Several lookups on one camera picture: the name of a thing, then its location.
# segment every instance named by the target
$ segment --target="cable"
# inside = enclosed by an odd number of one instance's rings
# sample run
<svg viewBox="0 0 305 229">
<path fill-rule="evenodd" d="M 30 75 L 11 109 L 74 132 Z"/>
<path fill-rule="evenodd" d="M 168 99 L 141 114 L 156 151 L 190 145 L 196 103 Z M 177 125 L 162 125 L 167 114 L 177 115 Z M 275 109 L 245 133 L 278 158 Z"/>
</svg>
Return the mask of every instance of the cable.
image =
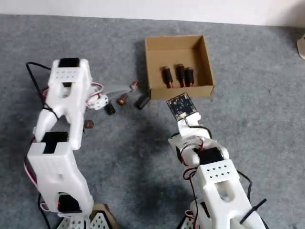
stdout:
<svg viewBox="0 0 305 229">
<path fill-rule="evenodd" d="M 44 202 L 40 203 L 40 207 L 41 207 L 41 209 L 42 209 L 42 210 L 44 210 L 44 211 L 46 211 L 46 212 L 50 212 L 50 210 L 46 209 L 46 208 L 44 207 L 44 205 L 46 205 L 46 206 L 47 206 L 47 204 L 46 204 L 46 203 L 44 203 Z"/>
<path fill-rule="evenodd" d="M 247 181 L 249 181 L 249 186 L 248 186 L 248 193 L 247 193 L 247 197 L 248 197 L 248 200 L 249 202 L 251 203 L 251 188 L 252 188 L 252 180 L 247 177 L 245 174 L 243 174 L 241 171 L 237 171 L 241 176 L 243 176 Z"/>
<path fill-rule="evenodd" d="M 192 171 L 192 172 L 189 174 L 188 177 L 185 177 L 185 174 L 187 172 L 189 172 L 189 171 Z M 191 187 L 192 187 L 193 196 L 194 196 L 194 200 L 195 200 L 195 204 L 196 204 L 196 215 L 195 215 L 195 218 L 194 218 L 193 229 L 196 229 L 196 222 L 197 222 L 197 218 L 198 218 L 198 203 L 197 203 L 197 198 L 196 198 L 196 195 L 195 195 L 195 189 L 194 189 L 194 186 L 193 186 L 193 183 L 192 183 L 192 177 L 195 175 L 196 171 L 197 171 L 197 168 L 193 167 L 193 168 L 188 168 L 188 169 L 186 169 L 183 172 L 183 178 L 185 180 L 189 180 L 190 181 L 190 184 L 191 184 Z"/>
<path fill-rule="evenodd" d="M 248 176 L 246 176 L 245 174 L 243 174 L 241 171 L 237 171 L 241 176 L 243 176 L 248 182 L 249 182 L 249 186 L 248 186 L 248 193 L 247 193 L 247 197 L 248 197 L 248 199 L 249 199 L 249 202 L 251 203 L 251 188 L 252 188 L 252 184 L 253 184 L 253 182 L 252 182 L 252 180 L 248 177 Z M 264 224 L 264 226 L 265 226 L 265 228 L 266 229 L 269 229 L 269 227 L 268 227 L 268 225 L 266 224 L 266 222 L 263 220 L 263 218 L 261 217 L 261 220 L 262 220 L 262 222 L 263 222 L 263 224 Z"/>
<path fill-rule="evenodd" d="M 202 125 L 189 125 L 189 122 L 187 121 L 186 117 L 184 118 L 184 120 L 185 120 L 185 123 L 186 123 L 187 127 L 189 127 L 189 128 L 204 129 L 204 130 L 206 130 L 209 133 L 210 138 L 212 138 L 212 132 L 208 128 L 206 128 L 205 126 L 202 126 Z"/>
<path fill-rule="evenodd" d="M 39 193 L 39 195 L 38 195 L 38 208 L 39 208 L 39 211 L 41 212 L 41 214 L 43 216 L 44 221 L 46 222 L 47 228 L 51 229 L 51 226 L 50 226 L 50 223 L 48 221 L 48 218 L 47 218 L 46 214 L 44 213 L 44 211 L 41 208 L 40 200 L 41 200 L 41 193 Z"/>
<path fill-rule="evenodd" d="M 98 87 L 100 87 L 100 89 L 99 89 L 97 92 L 92 93 L 92 94 L 89 96 L 89 98 L 86 100 L 86 104 L 87 104 L 88 106 L 90 106 L 90 104 L 88 104 L 89 100 L 90 100 L 92 97 L 94 97 L 94 96 L 96 96 L 96 95 L 98 95 L 98 94 L 101 94 L 101 93 L 103 92 L 103 90 L 104 90 L 104 85 L 102 85 L 102 84 L 100 84 L 100 83 L 92 82 L 91 85 L 98 86 Z"/>
<path fill-rule="evenodd" d="M 29 168 L 28 168 L 28 165 L 27 165 L 27 157 L 25 157 L 24 160 L 23 160 L 23 167 L 24 167 L 25 172 L 29 176 L 30 180 L 35 185 L 35 187 L 37 188 L 37 180 L 34 177 L 34 175 L 29 171 Z"/>
<path fill-rule="evenodd" d="M 242 218 L 242 220 L 239 222 L 240 224 L 242 224 L 253 212 L 255 212 L 260 206 L 262 206 L 265 202 L 267 201 L 267 199 L 263 199 L 261 202 L 259 202 L 258 205 L 254 206 L 251 208 L 250 211 L 248 211 L 248 213 Z"/>
<path fill-rule="evenodd" d="M 38 67 L 41 67 L 41 68 L 44 68 L 44 69 L 47 69 L 47 70 L 51 70 L 51 68 L 49 68 L 49 67 L 47 67 L 47 66 L 44 66 L 44 65 L 42 65 L 42 64 L 40 64 L 40 63 L 35 63 L 35 62 L 27 62 L 27 63 L 25 64 L 26 67 L 27 67 L 27 69 L 28 69 L 28 72 L 29 72 L 29 74 L 30 74 L 30 77 L 31 77 L 31 79 L 32 79 L 32 81 L 33 81 L 33 84 L 34 84 L 34 86 L 35 86 L 35 89 L 36 89 L 36 91 L 37 91 L 37 94 L 38 94 L 38 96 L 39 96 L 39 98 L 40 98 L 40 100 L 41 100 L 43 109 L 52 112 L 52 113 L 55 115 L 56 119 L 59 120 L 57 114 L 56 114 L 56 113 L 53 111 L 53 109 L 52 109 L 51 107 L 49 107 L 49 105 L 47 105 L 46 102 L 44 101 L 43 94 L 42 94 L 42 92 L 41 92 L 41 90 L 40 90 L 40 88 L 39 88 L 39 86 L 38 86 L 38 84 L 37 84 L 37 81 L 36 81 L 36 79 L 35 79 L 35 77 L 34 77 L 34 75 L 33 75 L 33 73 L 32 73 L 32 70 L 30 69 L 30 64 L 35 65 L 35 66 L 38 66 Z"/>
</svg>

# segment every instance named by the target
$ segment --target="open cardboard box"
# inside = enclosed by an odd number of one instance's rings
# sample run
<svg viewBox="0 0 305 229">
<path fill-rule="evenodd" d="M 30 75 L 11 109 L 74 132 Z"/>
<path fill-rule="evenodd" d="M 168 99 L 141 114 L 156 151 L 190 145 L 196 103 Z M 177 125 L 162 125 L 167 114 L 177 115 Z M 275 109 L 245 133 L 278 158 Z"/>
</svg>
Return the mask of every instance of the open cardboard box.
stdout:
<svg viewBox="0 0 305 229">
<path fill-rule="evenodd" d="M 161 36 L 145 39 L 148 84 L 151 99 L 171 99 L 187 92 L 191 97 L 210 96 L 214 89 L 214 76 L 203 35 Z M 193 87 L 180 87 L 176 65 L 194 69 Z M 167 88 L 162 68 L 168 66 L 173 88 Z"/>
</svg>

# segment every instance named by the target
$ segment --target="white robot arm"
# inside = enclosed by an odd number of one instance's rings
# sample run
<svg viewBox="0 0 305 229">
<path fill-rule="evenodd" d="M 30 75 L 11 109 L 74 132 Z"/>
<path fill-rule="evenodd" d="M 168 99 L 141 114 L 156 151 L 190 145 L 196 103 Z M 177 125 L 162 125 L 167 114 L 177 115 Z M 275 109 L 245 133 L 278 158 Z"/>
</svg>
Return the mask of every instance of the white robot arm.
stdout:
<svg viewBox="0 0 305 229">
<path fill-rule="evenodd" d="M 168 106 L 179 128 L 179 133 L 168 141 L 187 166 L 183 177 L 192 186 L 194 177 L 202 196 L 191 203 L 185 223 L 193 222 L 194 229 L 265 229 L 255 211 L 257 206 L 251 206 L 243 190 L 227 149 L 212 139 L 207 128 L 198 125 L 201 116 L 188 95 L 169 100 Z"/>
<path fill-rule="evenodd" d="M 86 179 L 77 168 L 73 150 L 81 147 L 86 109 L 98 110 L 109 103 L 102 90 L 102 85 L 92 83 L 86 59 L 55 60 L 47 95 L 44 95 L 44 108 L 34 128 L 35 141 L 27 154 L 36 174 L 34 184 L 48 211 L 73 219 L 70 228 L 83 229 L 85 222 L 90 225 L 88 217 L 93 198 Z M 50 132 L 63 115 L 70 124 L 69 133 Z"/>
</svg>

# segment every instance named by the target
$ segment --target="electronic component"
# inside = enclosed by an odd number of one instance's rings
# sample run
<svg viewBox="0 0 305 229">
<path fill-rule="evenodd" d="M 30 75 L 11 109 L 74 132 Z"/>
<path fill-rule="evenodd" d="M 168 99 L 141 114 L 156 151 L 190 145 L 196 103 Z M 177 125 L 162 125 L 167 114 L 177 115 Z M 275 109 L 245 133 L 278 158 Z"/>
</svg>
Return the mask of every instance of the electronic component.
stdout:
<svg viewBox="0 0 305 229">
<path fill-rule="evenodd" d="M 150 101 L 150 97 L 147 96 L 147 95 L 143 95 L 142 97 L 140 97 L 138 99 L 137 102 L 135 102 L 135 107 L 137 107 L 139 110 L 142 110 L 147 104 L 148 102 Z"/>
<path fill-rule="evenodd" d="M 138 81 L 133 81 L 133 83 L 130 85 L 131 90 L 134 90 L 138 87 Z"/>
<path fill-rule="evenodd" d="M 64 193 L 60 193 L 58 199 L 58 211 L 63 214 L 81 213 L 81 208 L 76 199 Z"/>
<path fill-rule="evenodd" d="M 194 70 L 192 68 L 185 69 L 186 81 L 189 87 L 192 87 L 194 84 Z"/>
<path fill-rule="evenodd" d="M 119 99 L 117 100 L 118 105 L 125 105 L 126 104 L 126 100 L 128 98 L 128 93 L 122 94 Z"/>
<path fill-rule="evenodd" d="M 199 156 L 200 165 L 206 165 L 209 163 L 222 161 L 224 159 L 221 155 L 220 150 L 217 147 L 203 150 L 195 150 L 195 152 Z"/>
<path fill-rule="evenodd" d="M 181 87 L 186 87 L 185 85 L 185 70 L 183 64 L 178 64 L 176 67 L 178 80 L 180 82 Z"/>
<path fill-rule="evenodd" d="M 167 105 L 177 121 L 197 112 L 187 93 L 168 100 Z"/>
<path fill-rule="evenodd" d="M 41 142 L 45 142 L 43 154 L 54 154 L 58 142 L 67 142 L 68 132 L 46 132 Z"/>
<path fill-rule="evenodd" d="M 173 78 L 169 67 L 162 68 L 162 77 L 167 88 L 173 88 Z"/>
<path fill-rule="evenodd" d="M 109 103 L 104 107 L 104 109 L 108 115 L 113 115 L 115 113 L 115 108 L 113 107 L 110 100 Z"/>
<path fill-rule="evenodd" d="M 92 120 L 85 120 L 84 121 L 84 128 L 92 129 L 94 127 L 94 122 Z"/>
</svg>

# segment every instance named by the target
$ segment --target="white cable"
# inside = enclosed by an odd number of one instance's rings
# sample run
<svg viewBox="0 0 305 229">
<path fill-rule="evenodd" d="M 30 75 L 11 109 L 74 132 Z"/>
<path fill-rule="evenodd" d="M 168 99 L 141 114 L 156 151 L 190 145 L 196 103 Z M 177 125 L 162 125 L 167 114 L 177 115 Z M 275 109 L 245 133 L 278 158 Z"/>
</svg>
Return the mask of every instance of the white cable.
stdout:
<svg viewBox="0 0 305 229">
<path fill-rule="evenodd" d="M 89 96 L 89 98 L 87 99 L 86 104 L 87 104 L 87 106 L 88 106 L 89 108 L 90 108 L 90 105 L 91 105 L 91 104 L 88 104 L 89 100 L 90 100 L 92 97 L 94 97 L 94 96 L 96 96 L 96 95 L 102 93 L 103 90 L 104 90 L 104 85 L 102 85 L 102 84 L 100 84 L 100 83 L 92 82 L 91 85 L 95 85 L 95 86 L 100 87 L 100 90 L 97 91 L 97 92 L 92 93 L 92 94 Z"/>
<path fill-rule="evenodd" d="M 40 203 L 40 207 L 42 210 L 46 211 L 46 212 L 49 212 L 49 210 L 47 210 L 43 205 L 46 205 L 46 203 Z"/>
</svg>

